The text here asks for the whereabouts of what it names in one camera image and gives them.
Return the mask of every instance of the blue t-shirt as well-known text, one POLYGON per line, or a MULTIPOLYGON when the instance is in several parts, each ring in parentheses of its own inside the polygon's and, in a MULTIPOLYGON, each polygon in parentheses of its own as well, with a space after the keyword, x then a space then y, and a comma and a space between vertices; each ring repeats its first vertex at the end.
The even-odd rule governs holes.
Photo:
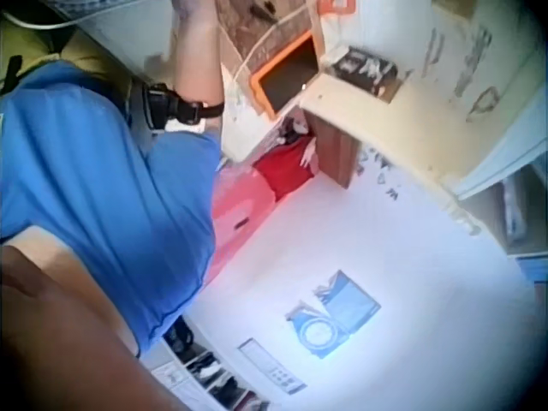
POLYGON ((167 133, 143 155, 101 83, 66 62, 28 75, 0 114, 2 242, 31 225, 64 241, 147 351, 214 251, 217 139, 167 133))

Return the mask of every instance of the blue sticker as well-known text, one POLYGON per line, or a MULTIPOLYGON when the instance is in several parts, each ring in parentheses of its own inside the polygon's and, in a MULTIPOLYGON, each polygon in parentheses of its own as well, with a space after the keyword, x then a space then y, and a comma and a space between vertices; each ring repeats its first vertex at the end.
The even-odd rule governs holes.
POLYGON ((338 271, 327 287, 318 287, 314 294, 329 315, 344 329, 354 334, 380 309, 368 293, 338 271))
POLYGON ((301 303, 286 316, 293 323, 299 341, 308 351, 325 358, 348 340, 348 333, 332 318, 301 303))

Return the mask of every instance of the wire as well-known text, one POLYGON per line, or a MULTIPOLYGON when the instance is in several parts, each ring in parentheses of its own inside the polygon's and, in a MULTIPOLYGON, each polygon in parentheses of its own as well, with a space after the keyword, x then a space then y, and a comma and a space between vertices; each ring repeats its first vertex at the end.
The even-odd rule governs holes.
POLYGON ((57 23, 57 24, 32 24, 27 23, 26 21, 19 20, 14 15, 8 13, 7 11, 3 11, 2 15, 5 17, 6 20, 11 21, 13 24, 19 27, 23 28, 30 28, 31 30, 56 30, 58 28, 65 28, 65 27, 71 27, 75 26, 77 24, 82 23, 83 21, 92 19, 93 17, 97 17, 98 15, 102 15, 104 13, 110 13, 111 11, 119 10, 126 8, 128 6, 135 6, 138 3, 147 2, 149 0, 134 0, 133 2, 129 3, 123 3, 123 4, 117 4, 115 6, 109 7, 107 9, 101 9, 97 10, 90 15, 83 15, 82 17, 79 17, 77 19, 73 19, 70 21, 65 21, 63 23, 57 23))

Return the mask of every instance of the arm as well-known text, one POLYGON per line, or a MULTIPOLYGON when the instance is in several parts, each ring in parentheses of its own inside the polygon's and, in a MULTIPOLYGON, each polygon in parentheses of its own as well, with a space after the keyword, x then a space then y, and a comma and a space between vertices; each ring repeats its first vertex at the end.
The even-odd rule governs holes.
MULTIPOLYGON (((173 0, 181 16, 176 46, 175 91, 187 101, 208 105, 224 101, 215 0, 173 0)), ((206 129, 221 133, 222 118, 208 120, 206 129)))
POLYGON ((2 405, 12 396, 30 409, 188 411, 83 304, 15 248, 0 253, 2 405))

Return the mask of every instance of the orange picture frame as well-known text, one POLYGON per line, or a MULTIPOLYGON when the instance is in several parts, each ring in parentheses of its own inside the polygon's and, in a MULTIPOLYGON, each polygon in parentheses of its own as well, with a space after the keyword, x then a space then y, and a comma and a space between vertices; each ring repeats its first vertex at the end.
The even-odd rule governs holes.
MULTIPOLYGON (((274 58, 272 58, 267 64, 265 64, 259 71, 254 73, 249 79, 255 101, 265 110, 266 114, 272 121, 276 120, 279 117, 279 112, 276 112, 272 107, 270 101, 266 97, 265 90, 260 85, 260 82, 263 77, 270 73, 270 71, 274 69, 279 63, 281 63, 287 56, 289 56, 293 51, 298 49, 301 45, 303 45, 306 41, 310 39, 313 41, 314 50, 317 53, 318 45, 316 44, 316 40, 313 37, 312 30, 307 30, 298 39, 294 40, 286 48, 276 54, 274 58)), ((316 75, 307 83, 307 85, 316 78, 316 75)))

